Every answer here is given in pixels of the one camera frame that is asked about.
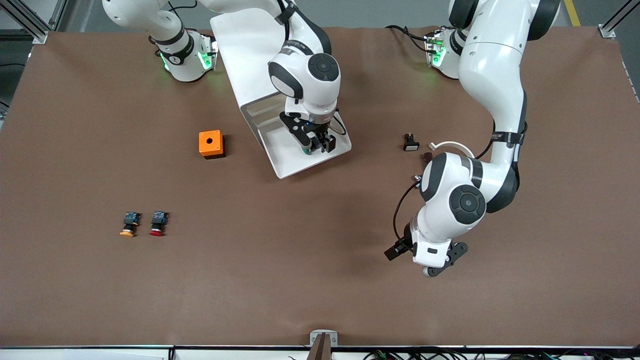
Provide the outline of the yellow mushroom push button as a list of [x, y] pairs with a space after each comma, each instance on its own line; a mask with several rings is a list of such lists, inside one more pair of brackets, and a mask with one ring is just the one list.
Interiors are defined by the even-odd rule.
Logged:
[[119, 232], [122, 237], [132, 238], [137, 235], [138, 226], [140, 225], [142, 214], [135, 211], [126, 212], [123, 218], [123, 227]]

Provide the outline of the aluminium frame profile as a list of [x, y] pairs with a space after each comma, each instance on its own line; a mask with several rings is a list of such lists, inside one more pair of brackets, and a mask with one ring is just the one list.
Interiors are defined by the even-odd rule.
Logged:
[[608, 20], [604, 23], [599, 23], [598, 31], [601, 37], [604, 39], [616, 38], [616, 27], [638, 7], [640, 7], [640, 0], [626, 0], [626, 2]]
[[70, 0], [0, 0], [0, 37], [31, 37], [45, 44], [49, 32], [61, 27]]

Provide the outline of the brown stand post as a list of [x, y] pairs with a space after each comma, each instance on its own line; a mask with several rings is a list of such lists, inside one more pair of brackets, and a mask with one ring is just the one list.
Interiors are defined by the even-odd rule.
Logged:
[[308, 351], [306, 360], [332, 360], [332, 347], [318, 338]]

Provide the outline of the grey metal mount bracket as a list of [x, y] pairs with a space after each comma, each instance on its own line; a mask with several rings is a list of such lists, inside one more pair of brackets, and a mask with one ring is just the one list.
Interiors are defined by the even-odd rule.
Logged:
[[315, 344], [316, 340], [320, 338], [323, 340], [323, 344], [329, 344], [330, 347], [339, 346], [338, 332], [331, 329], [316, 329], [310, 332], [310, 347]]

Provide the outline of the red mushroom push button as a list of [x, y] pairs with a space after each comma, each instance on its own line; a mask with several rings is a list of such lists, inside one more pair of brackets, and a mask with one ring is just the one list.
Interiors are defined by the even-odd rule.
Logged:
[[162, 210], [154, 211], [154, 214], [151, 217], [151, 227], [148, 234], [155, 237], [163, 237], [165, 235], [165, 228], [168, 221], [168, 212]]

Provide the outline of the orange button enclosure box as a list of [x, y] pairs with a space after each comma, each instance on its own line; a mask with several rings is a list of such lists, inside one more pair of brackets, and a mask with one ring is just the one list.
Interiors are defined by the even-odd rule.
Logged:
[[219, 129], [198, 133], [198, 152], [206, 160], [225, 158], [226, 139]]

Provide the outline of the brown table mat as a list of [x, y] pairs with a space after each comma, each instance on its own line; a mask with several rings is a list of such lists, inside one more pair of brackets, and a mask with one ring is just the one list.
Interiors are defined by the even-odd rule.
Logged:
[[[640, 104], [617, 41], [527, 44], [519, 191], [427, 278], [384, 256], [394, 209], [430, 142], [481, 151], [492, 118], [397, 32], [327, 33], [352, 150], [284, 179], [221, 65], [178, 82], [140, 33], [34, 46], [0, 131], [0, 346], [640, 344]], [[200, 155], [211, 130], [226, 157]]]

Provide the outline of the white plastic drawer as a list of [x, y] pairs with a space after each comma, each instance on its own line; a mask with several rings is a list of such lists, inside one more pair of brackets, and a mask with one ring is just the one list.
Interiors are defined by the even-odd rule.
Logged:
[[259, 109], [258, 111], [249, 111], [250, 121], [253, 123], [254, 127], [257, 128], [257, 125], [263, 123], [265, 121], [269, 121], [271, 119], [280, 119], [280, 114], [282, 112], [281, 108], [265, 108]]
[[263, 121], [259, 125], [256, 126], [258, 136], [263, 141], [266, 142], [266, 139], [269, 137], [275, 136], [276, 132], [279, 130], [287, 130], [286, 126], [282, 123], [281, 120], [272, 118], [268, 121]]
[[274, 95], [247, 104], [246, 112], [249, 118], [258, 125], [277, 117], [283, 108], [284, 98], [281, 95]]
[[336, 147], [330, 153], [315, 150], [310, 155], [305, 154], [300, 144], [288, 130], [277, 131], [273, 137], [268, 137], [265, 142], [260, 139], [256, 127], [254, 127], [254, 134], [263, 150], [265, 150], [275, 174], [279, 179], [283, 179], [349, 152], [352, 149], [352, 142], [349, 135], [341, 134], [345, 132], [341, 127], [343, 123], [340, 112], [336, 112], [330, 126], [334, 127], [338, 132], [329, 129], [329, 134], [336, 137]]

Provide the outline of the white drawer cabinet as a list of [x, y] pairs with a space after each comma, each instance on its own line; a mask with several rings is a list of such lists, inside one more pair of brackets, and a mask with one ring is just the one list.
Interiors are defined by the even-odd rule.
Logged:
[[286, 96], [275, 89], [268, 75], [268, 62], [281, 50], [285, 30], [269, 13], [256, 8], [218, 13], [211, 27], [238, 107], [254, 133], [246, 104], [277, 95], [284, 96], [286, 104]]

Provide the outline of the white curved plastic bracket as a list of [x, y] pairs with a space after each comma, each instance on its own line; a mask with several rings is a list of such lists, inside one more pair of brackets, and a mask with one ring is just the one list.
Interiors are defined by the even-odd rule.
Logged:
[[473, 151], [471, 151], [470, 148], [468, 148], [468, 146], [465, 146], [464, 144], [457, 141], [443, 141], [440, 143], [430, 142], [429, 148], [432, 151], [443, 150], [444, 148], [453, 148], [462, 152], [468, 158], [476, 158], [475, 154], [473, 153]]

